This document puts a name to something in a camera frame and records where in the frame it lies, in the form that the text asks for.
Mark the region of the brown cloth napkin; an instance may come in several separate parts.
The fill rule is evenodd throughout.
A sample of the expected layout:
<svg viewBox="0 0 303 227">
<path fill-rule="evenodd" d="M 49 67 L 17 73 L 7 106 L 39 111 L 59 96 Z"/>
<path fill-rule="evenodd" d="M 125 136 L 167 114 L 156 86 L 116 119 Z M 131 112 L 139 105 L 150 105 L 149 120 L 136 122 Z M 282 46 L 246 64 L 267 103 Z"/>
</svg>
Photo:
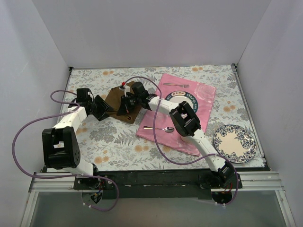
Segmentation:
<svg viewBox="0 0 303 227">
<path fill-rule="evenodd" d="M 105 102 L 114 109 L 114 111 L 108 112 L 107 114 L 117 120 L 120 120 L 125 123 L 133 124 L 141 110 L 141 106 L 135 107 L 130 113 L 125 115 L 118 116 L 117 111 L 121 104 L 121 96 L 124 95 L 124 92 L 119 89 L 119 87 L 112 88 L 107 95 Z"/>
</svg>

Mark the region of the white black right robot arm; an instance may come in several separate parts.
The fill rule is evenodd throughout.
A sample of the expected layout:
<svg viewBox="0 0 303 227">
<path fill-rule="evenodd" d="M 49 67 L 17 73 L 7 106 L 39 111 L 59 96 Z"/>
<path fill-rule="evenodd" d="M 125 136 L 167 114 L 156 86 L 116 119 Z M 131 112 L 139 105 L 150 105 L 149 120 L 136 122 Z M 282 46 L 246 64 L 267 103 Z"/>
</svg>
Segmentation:
<svg viewBox="0 0 303 227">
<path fill-rule="evenodd" d="M 196 160 L 204 159 L 211 171 L 210 176 L 202 181 L 205 188 L 225 188 L 233 185 L 239 187 L 240 179 L 235 167 L 226 158 L 216 153 L 215 148 L 202 131 L 200 120 L 188 102 L 179 104 L 162 99 L 161 96 L 150 94 L 141 82 L 128 86 L 125 82 L 119 87 L 124 92 L 120 108 L 124 113 L 140 105 L 149 111 L 154 111 L 153 126 L 156 126 L 157 113 L 160 112 L 171 118 L 177 133 L 185 142 L 193 144 L 202 155 Z"/>
</svg>

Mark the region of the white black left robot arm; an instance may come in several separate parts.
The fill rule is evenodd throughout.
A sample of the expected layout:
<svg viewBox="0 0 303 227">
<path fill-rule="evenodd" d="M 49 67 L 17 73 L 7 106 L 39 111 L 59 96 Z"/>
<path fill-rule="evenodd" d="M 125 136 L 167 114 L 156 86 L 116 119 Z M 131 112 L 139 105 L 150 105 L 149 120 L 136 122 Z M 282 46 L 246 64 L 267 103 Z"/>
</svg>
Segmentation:
<svg viewBox="0 0 303 227">
<path fill-rule="evenodd" d="M 81 158 L 76 132 L 89 115 L 101 121 L 109 117 L 107 111 L 112 108 L 99 95 L 93 96 L 89 88 L 78 88 L 76 96 L 68 106 L 67 115 L 53 128 L 42 132 L 44 162 L 52 171 L 86 175 L 84 183 L 96 189 L 101 178 L 95 174 L 97 167 Z"/>
</svg>

